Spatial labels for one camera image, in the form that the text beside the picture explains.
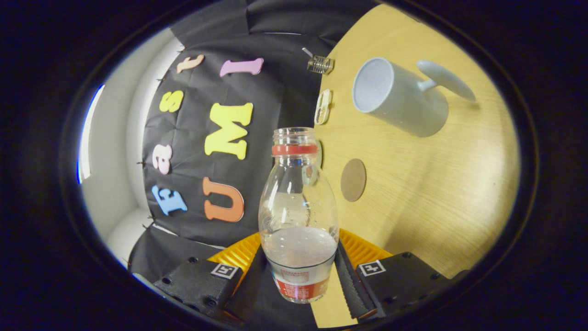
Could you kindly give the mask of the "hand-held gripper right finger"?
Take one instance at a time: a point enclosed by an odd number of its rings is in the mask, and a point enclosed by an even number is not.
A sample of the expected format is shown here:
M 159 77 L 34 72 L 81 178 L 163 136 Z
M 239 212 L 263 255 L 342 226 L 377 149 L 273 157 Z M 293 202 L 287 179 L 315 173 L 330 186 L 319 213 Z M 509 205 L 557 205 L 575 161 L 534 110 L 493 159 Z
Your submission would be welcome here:
M 409 251 L 390 254 L 350 231 L 340 229 L 336 267 L 351 317 L 399 318 L 458 283 L 466 270 L 443 276 Z

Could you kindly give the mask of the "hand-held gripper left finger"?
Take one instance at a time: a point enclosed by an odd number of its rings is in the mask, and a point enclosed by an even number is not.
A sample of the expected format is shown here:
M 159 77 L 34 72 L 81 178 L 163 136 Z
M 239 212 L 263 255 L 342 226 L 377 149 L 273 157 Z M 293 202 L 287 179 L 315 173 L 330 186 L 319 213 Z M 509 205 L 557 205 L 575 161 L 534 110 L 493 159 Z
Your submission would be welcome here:
M 227 323 L 245 323 L 262 297 L 266 268 L 260 235 L 207 259 L 189 257 L 154 286 L 179 304 Z

